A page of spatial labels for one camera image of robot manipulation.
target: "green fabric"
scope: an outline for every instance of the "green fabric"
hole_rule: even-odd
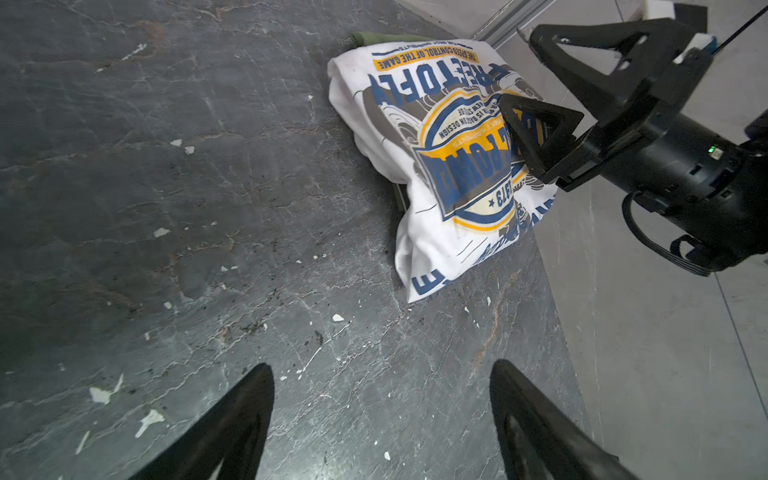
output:
[[[379,43],[389,43],[391,41],[434,40],[434,38],[419,37],[418,35],[388,35],[386,33],[376,33],[374,31],[355,31],[352,33],[352,39],[355,42],[355,48],[377,45]]]

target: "dark marble surface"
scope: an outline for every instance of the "dark marble surface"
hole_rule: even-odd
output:
[[[260,478],[498,478],[499,357],[584,424],[532,233],[406,304],[392,189],[326,99],[351,31],[448,34],[375,0],[0,18],[0,478],[126,478],[259,362]]]

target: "graphic t-shirt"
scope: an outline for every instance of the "graphic t-shirt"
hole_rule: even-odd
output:
[[[497,105],[502,94],[538,96],[487,43],[356,48],[328,75],[330,102],[362,154],[407,185],[395,268],[409,302],[512,245],[552,205],[556,186],[529,174]],[[541,143],[541,123],[518,117]]]

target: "black cylindrical motor housing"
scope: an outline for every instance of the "black cylindrical motor housing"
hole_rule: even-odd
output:
[[[607,161],[600,175],[703,246],[687,257],[711,270],[768,251],[768,158],[678,114],[654,143]]]

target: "black cable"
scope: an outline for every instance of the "black cable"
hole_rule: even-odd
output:
[[[741,25],[741,28],[739,28],[738,30],[736,30],[736,31],[733,33],[733,35],[731,35],[730,37],[728,37],[728,39],[727,39],[726,41],[724,41],[723,43],[721,43],[719,47],[715,48],[715,51],[712,53],[712,56],[715,56],[715,55],[717,55],[718,53],[720,53],[720,50],[722,50],[723,48],[725,48],[725,46],[726,46],[726,45],[728,45],[729,43],[731,43],[731,41],[732,41],[734,38],[738,37],[738,36],[739,36],[739,34],[740,34],[742,31],[746,30],[746,28],[747,28],[747,27],[749,27],[750,25],[752,25],[752,24],[753,24],[753,23],[754,23],[754,22],[755,22],[755,21],[756,21],[758,18],[760,18],[760,17],[763,15],[763,13],[765,13],[765,12],[768,12],[768,5],[766,5],[765,7],[763,7],[763,9],[762,9],[762,10],[760,10],[759,12],[757,12],[757,14],[756,14],[755,16],[753,16],[752,18],[750,18],[749,20],[747,20],[747,21],[746,21],[746,23],[745,23],[744,25]]]
[[[640,228],[634,222],[634,218],[632,218],[632,201],[640,193],[641,192],[632,192],[631,194],[628,194],[626,197],[624,197],[624,201],[621,202],[621,214],[624,215],[624,221],[627,223],[629,231],[632,232],[632,234],[640,241],[640,243],[658,253],[662,257],[666,258],[670,262],[674,263],[675,265],[679,266],[680,268],[688,270],[694,275],[709,276],[710,273],[712,273],[710,270],[698,266],[690,260],[684,259],[683,257],[673,255],[669,250],[646,237],[645,233],[640,230]]]

